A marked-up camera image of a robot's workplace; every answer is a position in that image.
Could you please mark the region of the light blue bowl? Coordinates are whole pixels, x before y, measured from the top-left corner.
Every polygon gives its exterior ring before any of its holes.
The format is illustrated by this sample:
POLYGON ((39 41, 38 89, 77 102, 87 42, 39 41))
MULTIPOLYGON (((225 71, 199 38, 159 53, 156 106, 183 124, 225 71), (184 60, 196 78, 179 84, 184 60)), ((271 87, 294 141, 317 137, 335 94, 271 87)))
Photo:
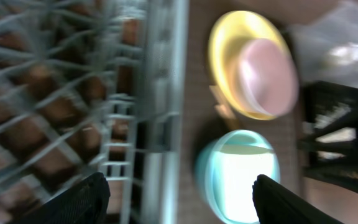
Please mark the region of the light blue bowl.
POLYGON ((238 129, 231 131, 219 139, 210 142, 200 152, 195 162, 195 179, 198 191, 203 200, 209 205, 214 214, 224 223, 240 223, 228 220, 223 215, 219 206, 221 190, 220 161, 218 153, 224 146, 257 146, 270 150, 275 157, 273 174, 268 176, 276 182, 280 182, 280 166, 277 155, 270 143, 259 133, 238 129))

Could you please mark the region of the rice food waste pile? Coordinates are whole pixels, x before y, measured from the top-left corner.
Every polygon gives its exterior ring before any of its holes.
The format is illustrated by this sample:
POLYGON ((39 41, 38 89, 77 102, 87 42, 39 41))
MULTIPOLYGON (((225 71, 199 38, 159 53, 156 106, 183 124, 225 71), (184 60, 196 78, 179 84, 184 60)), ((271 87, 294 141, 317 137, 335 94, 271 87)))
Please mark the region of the rice food waste pile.
POLYGON ((345 103, 316 105, 306 117, 309 133, 299 140, 300 147, 322 161, 345 157, 356 140, 355 113, 345 103))

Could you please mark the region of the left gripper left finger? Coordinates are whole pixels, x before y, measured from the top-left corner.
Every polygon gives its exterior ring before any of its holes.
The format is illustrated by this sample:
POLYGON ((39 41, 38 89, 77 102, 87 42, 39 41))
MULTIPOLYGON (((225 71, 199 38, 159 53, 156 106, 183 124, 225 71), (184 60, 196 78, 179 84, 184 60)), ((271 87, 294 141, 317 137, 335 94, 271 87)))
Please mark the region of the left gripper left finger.
POLYGON ((109 198, 108 182, 103 173, 96 172, 24 216, 17 224, 102 224, 109 198))

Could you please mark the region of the white bowl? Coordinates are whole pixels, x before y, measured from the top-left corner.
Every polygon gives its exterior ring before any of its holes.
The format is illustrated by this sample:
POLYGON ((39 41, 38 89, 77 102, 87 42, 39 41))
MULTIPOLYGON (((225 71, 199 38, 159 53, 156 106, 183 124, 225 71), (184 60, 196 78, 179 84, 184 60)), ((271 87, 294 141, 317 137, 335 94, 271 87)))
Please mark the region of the white bowl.
POLYGON ((294 63, 286 52, 268 39, 244 44, 234 62, 236 96, 249 113, 283 116, 298 98, 294 63))

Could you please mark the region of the white cup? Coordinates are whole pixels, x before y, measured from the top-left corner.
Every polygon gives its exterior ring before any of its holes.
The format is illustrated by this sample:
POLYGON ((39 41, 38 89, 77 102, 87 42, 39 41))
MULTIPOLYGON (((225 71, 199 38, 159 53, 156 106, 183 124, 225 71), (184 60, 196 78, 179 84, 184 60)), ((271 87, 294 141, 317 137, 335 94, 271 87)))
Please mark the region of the white cup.
POLYGON ((228 145, 218 156, 221 165, 219 206, 223 215, 234 222, 258 221, 252 186, 258 175, 273 174, 274 154, 263 147, 228 145))

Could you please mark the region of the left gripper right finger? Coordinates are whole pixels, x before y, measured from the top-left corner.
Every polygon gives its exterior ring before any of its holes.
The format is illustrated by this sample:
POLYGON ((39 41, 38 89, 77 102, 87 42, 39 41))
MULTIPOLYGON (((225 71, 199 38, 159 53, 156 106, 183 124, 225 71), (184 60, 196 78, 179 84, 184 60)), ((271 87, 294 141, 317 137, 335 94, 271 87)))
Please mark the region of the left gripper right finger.
POLYGON ((261 224, 341 224, 266 175, 258 175, 252 189, 261 224))

